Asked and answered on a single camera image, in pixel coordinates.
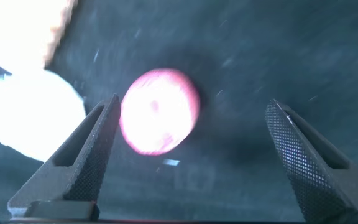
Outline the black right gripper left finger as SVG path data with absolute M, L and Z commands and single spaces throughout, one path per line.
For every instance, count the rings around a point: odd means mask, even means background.
M 38 201 L 97 201 L 120 113 L 117 95 L 99 102 L 8 201 L 12 217 L 22 218 Z

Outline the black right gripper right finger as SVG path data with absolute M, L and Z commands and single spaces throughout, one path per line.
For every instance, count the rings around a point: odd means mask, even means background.
M 307 223 L 358 223 L 358 166 L 289 106 L 265 120 Z

